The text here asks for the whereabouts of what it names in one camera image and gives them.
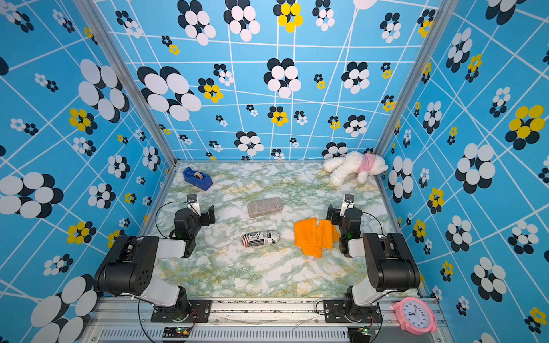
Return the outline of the orange cloth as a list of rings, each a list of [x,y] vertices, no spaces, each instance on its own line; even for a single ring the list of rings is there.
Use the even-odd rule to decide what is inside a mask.
[[[321,258],[323,250],[331,250],[340,235],[329,220],[310,218],[296,222],[294,226],[295,246],[304,255]]]

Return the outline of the newspaper print eyeglass case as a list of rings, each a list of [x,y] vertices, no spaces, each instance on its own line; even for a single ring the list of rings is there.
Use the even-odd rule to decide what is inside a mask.
[[[276,244],[280,241],[280,233],[274,230],[250,232],[242,236],[244,247],[261,247]]]

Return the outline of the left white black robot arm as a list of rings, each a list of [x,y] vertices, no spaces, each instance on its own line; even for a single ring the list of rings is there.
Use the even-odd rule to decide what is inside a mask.
[[[95,290],[135,297],[153,306],[152,322],[206,323],[212,302],[189,300],[187,290],[154,275],[158,260],[191,257],[202,227],[215,223],[214,207],[197,214],[192,205],[178,210],[169,237],[122,235],[114,241],[94,276]]]

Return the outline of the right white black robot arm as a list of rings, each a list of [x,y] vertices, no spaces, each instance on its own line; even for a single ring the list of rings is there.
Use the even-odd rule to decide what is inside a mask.
[[[367,277],[347,288],[341,300],[325,302],[329,323],[374,322],[381,324],[379,301],[386,295],[417,289],[420,271],[400,233],[363,233],[363,211],[354,207],[329,206],[327,220],[340,230],[340,252],[347,258],[363,258]]]

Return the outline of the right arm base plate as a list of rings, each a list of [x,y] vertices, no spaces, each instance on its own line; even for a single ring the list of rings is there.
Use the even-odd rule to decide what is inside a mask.
[[[382,324],[383,316],[380,305],[360,307],[344,300],[325,300],[324,317],[328,324]]]

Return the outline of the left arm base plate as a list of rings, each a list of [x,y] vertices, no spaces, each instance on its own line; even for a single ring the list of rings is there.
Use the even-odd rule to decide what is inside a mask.
[[[187,300],[173,307],[154,307],[153,323],[207,323],[211,313],[211,300]]]

